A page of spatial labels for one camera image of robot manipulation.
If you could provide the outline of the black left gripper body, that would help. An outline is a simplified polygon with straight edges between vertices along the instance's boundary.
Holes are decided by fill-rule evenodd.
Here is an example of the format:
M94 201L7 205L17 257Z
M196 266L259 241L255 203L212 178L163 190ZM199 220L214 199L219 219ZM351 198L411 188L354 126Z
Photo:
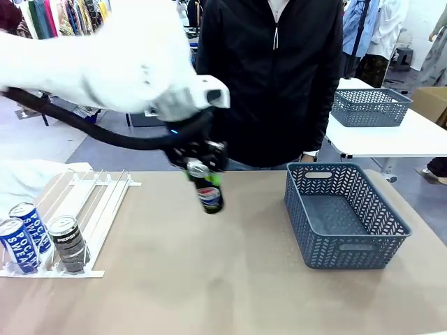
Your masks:
M172 165L185 170L191 159L199 160L211 172L223 172L228 164L226 142L217 142L210 138L214 110L203 110L190 119L177 122L165 122L164 126L174 136L185 136L179 144L163 149Z

